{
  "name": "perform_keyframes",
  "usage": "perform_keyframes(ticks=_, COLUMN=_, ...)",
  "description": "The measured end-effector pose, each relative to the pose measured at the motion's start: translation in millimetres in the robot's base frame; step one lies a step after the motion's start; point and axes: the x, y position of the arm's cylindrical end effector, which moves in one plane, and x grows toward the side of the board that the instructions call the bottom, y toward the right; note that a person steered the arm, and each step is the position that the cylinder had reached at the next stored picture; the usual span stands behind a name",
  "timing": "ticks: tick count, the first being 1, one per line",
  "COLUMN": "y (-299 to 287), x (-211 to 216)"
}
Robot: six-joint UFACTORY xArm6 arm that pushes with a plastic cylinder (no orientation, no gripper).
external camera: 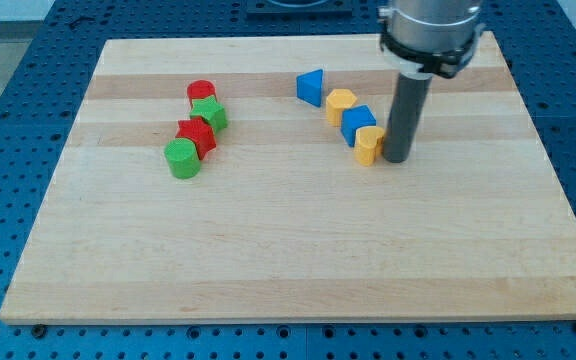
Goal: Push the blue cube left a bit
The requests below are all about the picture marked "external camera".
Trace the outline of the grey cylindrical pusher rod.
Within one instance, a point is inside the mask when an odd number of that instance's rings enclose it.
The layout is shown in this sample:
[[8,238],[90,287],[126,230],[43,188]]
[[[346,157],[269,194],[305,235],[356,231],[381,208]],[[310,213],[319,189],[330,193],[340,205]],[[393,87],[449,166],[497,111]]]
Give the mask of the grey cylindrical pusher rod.
[[431,81],[431,77],[398,76],[383,141],[382,155],[387,161],[408,159]]

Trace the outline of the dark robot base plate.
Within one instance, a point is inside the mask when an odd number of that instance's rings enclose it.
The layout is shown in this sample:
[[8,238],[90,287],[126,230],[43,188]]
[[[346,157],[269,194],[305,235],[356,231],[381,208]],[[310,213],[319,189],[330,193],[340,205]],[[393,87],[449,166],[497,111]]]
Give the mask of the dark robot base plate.
[[248,17],[351,14],[354,0],[246,0]]

